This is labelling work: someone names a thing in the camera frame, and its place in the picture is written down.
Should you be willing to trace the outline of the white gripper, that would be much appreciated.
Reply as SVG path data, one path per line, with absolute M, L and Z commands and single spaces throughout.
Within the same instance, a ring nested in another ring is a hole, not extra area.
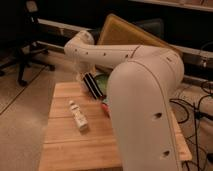
M 77 63 L 75 65 L 75 69 L 76 69 L 76 72 L 77 72 L 77 75 L 76 75 L 77 81 L 82 81 L 83 77 L 87 73 L 91 73 L 92 75 L 94 75 L 96 73 L 95 66 L 93 64 L 90 64 L 90 63 Z

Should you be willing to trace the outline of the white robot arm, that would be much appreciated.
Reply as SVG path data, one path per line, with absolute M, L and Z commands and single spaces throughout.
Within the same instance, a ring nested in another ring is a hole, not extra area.
M 112 69 L 107 100 L 123 170 L 182 171 L 169 104 L 184 75 L 179 54 L 147 45 L 96 45 L 87 31 L 64 51 Z

